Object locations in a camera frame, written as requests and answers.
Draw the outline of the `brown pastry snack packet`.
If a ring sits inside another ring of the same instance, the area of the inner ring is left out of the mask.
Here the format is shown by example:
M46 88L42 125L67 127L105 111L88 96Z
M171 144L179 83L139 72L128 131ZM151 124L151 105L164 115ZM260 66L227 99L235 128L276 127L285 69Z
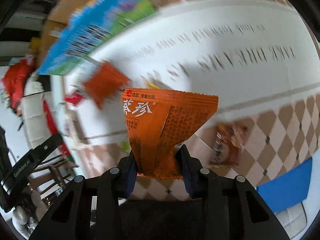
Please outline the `brown pastry snack packet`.
M210 163L215 166L238 166L248 128L238 122L219 123L215 131Z

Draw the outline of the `orange seed snack packet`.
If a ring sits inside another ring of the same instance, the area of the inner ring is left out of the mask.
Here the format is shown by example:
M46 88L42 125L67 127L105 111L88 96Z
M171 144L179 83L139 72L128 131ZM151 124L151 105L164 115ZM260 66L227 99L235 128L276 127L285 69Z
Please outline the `orange seed snack packet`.
M121 100L138 173L158 180L181 179L175 154L216 113L218 96L125 88Z

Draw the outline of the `white padded chair near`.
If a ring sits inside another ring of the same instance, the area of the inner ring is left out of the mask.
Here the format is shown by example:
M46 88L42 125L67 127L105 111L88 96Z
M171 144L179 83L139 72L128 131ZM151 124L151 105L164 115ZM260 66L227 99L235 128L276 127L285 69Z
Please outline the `white padded chair near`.
M38 92L21 98L23 129L29 148L33 149L44 143L55 133L60 133L63 143L50 157L62 155L76 167L74 158L67 145L68 129L63 126L66 118L65 104L55 103L52 92Z

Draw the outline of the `blue mat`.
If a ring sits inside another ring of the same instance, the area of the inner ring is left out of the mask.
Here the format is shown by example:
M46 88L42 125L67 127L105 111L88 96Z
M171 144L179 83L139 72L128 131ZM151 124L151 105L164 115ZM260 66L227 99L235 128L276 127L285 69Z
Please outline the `blue mat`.
M257 192L274 213L286 210L308 196L312 159L272 181L257 187Z

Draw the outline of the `patterned table mat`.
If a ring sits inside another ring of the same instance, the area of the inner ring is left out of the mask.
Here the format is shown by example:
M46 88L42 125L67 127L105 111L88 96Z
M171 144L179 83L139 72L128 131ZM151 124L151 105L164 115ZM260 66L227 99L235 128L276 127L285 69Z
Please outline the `patterned table mat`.
M287 0L178 0L93 54L110 60L133 87L217 95L217 113L186 142L210 167L214 127L248 132L240 163L214 167L257 186L319 149L319 47Z

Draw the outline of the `small red snack packet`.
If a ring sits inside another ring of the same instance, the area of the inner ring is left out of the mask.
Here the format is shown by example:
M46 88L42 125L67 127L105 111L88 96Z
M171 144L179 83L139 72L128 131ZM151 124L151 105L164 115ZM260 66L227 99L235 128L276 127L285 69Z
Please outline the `small red snack packet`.
M68 94L64 98L65 102L70 103L73 106L77 106L83 99L84 99L83 95L78 92Z

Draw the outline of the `red bag pile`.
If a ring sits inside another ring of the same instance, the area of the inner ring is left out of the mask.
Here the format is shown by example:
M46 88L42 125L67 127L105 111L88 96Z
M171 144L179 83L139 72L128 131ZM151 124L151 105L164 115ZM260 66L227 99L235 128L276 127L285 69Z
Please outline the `red bag pile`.
M24 57L10 66L2 78L5 92L9 96L9 106L14 113L17 113L21 98L24 96L25 84L35 70L35 60L32 57Z

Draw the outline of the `small orange foil packet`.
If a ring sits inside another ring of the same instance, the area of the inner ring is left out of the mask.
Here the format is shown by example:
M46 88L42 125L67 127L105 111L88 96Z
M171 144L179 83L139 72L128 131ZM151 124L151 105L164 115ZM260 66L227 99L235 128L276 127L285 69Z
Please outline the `small orange foil packet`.
M129 82L130 79L127 76L106 61L100 64L93 75L82 85L87 95L102 110L105 99Z

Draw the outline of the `cardboard box with blue print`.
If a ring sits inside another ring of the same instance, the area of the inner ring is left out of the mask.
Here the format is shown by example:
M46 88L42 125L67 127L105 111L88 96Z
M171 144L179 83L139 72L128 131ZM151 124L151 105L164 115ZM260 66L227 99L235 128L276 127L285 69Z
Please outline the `cardboard box with blue print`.
M96 48L154 12L149 0L61 0L43 25L37 74L68 74Z

